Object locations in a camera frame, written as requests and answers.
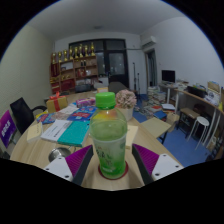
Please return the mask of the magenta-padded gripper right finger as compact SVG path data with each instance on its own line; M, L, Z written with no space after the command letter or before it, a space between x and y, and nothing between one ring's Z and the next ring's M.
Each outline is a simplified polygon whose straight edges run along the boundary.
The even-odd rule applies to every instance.
M183 169L183 166L168 154L158 155L137 144L132 145L132 154L145 185Z

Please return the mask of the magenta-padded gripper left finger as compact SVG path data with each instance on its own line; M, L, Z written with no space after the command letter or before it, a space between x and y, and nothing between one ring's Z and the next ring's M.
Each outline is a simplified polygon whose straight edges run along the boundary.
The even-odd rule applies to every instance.
M67 157L56 157L44 170L81 185L92 156L93 146L88 145Z

